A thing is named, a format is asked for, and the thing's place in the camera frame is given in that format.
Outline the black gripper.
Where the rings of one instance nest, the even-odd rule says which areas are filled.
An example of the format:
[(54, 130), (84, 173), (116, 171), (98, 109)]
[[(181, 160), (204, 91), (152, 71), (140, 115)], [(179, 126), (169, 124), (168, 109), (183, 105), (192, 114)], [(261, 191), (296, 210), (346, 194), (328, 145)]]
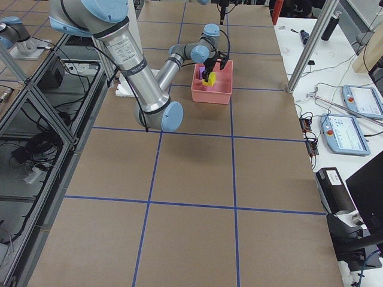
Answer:
[(218, 51), (215, 56), (206, 59), (204, 61), (205, 70), (202, 73), (202, 78), (204, 81), (209, 81), (210, 73), (213, 71), (216, 63), (219, 64), (220, 70), (222, 71), (227, 62), (229, 60), (229, 56), (227, 54), (222, 53), (221, 51)]

